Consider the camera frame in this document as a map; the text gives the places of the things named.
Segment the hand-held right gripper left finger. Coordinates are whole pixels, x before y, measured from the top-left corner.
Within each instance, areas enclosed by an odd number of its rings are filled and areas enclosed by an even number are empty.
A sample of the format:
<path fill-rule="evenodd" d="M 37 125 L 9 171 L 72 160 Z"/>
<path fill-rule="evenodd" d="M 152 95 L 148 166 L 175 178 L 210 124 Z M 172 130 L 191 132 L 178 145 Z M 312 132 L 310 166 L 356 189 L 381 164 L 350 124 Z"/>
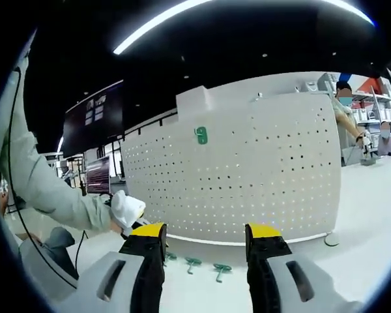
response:
<path fill-rule="evenodd" d="M 58 312 L 159 312 L 165 280 L 167 225 L 132 231 L 118 252 L 109 252 L 78 280 Z"/>

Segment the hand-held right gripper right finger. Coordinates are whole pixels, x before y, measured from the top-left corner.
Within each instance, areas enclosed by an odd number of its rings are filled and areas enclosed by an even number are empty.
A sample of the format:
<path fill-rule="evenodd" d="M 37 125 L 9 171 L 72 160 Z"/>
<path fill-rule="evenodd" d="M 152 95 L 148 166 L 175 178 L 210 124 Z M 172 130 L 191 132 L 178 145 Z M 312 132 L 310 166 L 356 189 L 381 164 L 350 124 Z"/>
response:
<path fill-rule="evenodd" d="M 246 224 L 245 235 L 254 312 L 358 312 L 358 302 L 344 299 L 327 272 L 291 252 L 278 230 Z"/>

